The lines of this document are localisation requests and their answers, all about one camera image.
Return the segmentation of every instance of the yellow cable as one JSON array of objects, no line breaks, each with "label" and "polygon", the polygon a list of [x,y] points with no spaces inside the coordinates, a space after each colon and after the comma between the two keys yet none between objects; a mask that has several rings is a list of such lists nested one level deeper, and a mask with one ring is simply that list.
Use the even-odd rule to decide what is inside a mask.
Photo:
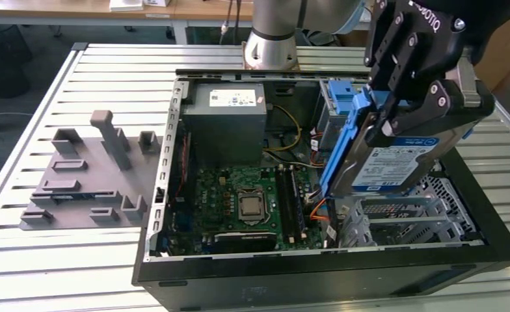
[{"label": "yellow cable", "polygon": [[285,114],[289,115],[291,121],[295,123],[297,128],[298,128],[298,137],[297,137],[297,140],[294,141],[294,143],[290,144],[289,146],[285,146],[283,148],[265,148],[263,150],[265,151],[286,151],[286,150],[291,149],[299,143],[299,140],[301,140],[301,127],[299,127],[298,120],[294,118],[294,116],[290,114],[290,112],[281,105],[275,105],[274,107],[278,108],[281,111],[283,111]]}]

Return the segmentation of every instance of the silver robot arm segment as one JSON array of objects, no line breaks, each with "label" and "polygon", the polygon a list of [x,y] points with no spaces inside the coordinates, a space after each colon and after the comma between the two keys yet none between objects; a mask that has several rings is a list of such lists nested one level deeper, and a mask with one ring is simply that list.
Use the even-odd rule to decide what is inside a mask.
[{"label": "silver robot arm segment", "polygon": [[255,0],[254,28],[245,49],[249,67],[255,70],[295,67],[295,29],[349,33],[364,8],[364,0]]}]

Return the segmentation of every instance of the wooden desk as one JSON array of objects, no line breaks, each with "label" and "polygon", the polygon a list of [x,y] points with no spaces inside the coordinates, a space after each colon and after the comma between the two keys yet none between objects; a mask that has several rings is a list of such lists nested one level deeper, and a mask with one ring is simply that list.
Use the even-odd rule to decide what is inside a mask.
[{"label": "wooden desk", "polygon": [[0,17],[28,18],[127,18],[147,19],[146,14],[166,14],[173,18],[177,9],[170,6],[145,6],[142,11],[111,12],[111,0],[0,0]]},{"label": "wooden desk", "polygon": [[[229,14],[231,0],[179,0],[177,3],[175,18],[179,20],[219,20],[225,21]],[[233,0],[230,23],[237,20],[237,1]],[[239,11],[239,20],[251,21],[254,13],[254,0],[243,0]]]},{"label": "wooden desk", "polygon": [[[229,0],[173,0],[170,6],[145,6],[142,11],[111,12],[111,0],[0,0],[0,24],[171,26],[177,43],[187,44],[186,28],[221,27],[227,18]],[[254,0],[242,1],[241,27],[251,27]],[[237,5],[230,23],[234,25]],[[357,29],[369,28],[369,16]]]}]

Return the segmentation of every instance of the floor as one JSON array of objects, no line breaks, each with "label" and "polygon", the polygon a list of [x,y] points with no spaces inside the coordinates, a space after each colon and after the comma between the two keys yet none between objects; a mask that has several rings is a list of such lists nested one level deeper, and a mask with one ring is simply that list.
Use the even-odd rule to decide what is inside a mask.
[{"label": "floor", "polygon": [[[54,30],[47,26],[22,27],[24,38],[34,53],[34,60],[24,65],[31,81],[31,90],[14,99],[0,99],[0,112],[23,112],[34,114],[43,96],[51,86],[74,42],[95,42],[112,44],[174,44],[166,37],[166,27],[134,27],[127,32],[124,27],[80,27],[64,26],[63,36],[54,37]],[[246,40],[249,30],[242,30],[239,37]],[[218,41],[218,30],[198,30],[189,33],[190,40],[199,44]],[[500,98],[510,112],[510,89]],[[0,169],[12,152],[30,116],[0,115]]]}]

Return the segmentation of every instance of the green circuit board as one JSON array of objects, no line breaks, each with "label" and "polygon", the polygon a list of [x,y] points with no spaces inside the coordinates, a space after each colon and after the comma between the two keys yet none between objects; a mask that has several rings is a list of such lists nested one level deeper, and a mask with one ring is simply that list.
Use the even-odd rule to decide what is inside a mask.
[{"label": "green circuit board", "polygon": [[[295,172],[298,189],[302,194],[312,192],[310,173]],[[239,219],[239,193],[245,190],[263,192],[266,218],[258,224],[247,224]],[[306,229],[308,237],[295,243],[283,239],[279,199],[273,168],[203,169],[197,176],[195,211],[193,230],[185,233],[189,241],[185,254],[206,254],[199,246],[205,239],[226,232],[271,232],[277,234],[277,250],[313,249],[322,246],[321,228]]]}]

